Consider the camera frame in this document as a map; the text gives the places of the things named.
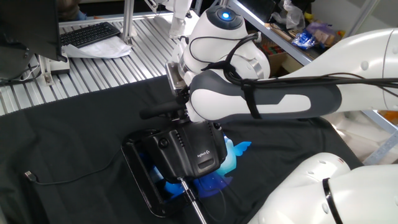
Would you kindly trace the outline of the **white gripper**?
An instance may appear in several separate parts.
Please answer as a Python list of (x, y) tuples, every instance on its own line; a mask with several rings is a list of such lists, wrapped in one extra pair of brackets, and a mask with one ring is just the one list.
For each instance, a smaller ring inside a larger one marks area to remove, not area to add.
[[(175, 99), (176, 102), (180, 105), (186, 104), (189, 101), (190, 97), (189, 91), (190, 91), (189, 86), (185, 86), (181, 90), (179, 90)], [(192, 122), (202, 122), (205, 120), (199, 114), (197, 114), (193, 108), (187, 108), (187, 114), (188, 117), (190, 118), (190, 121)]]

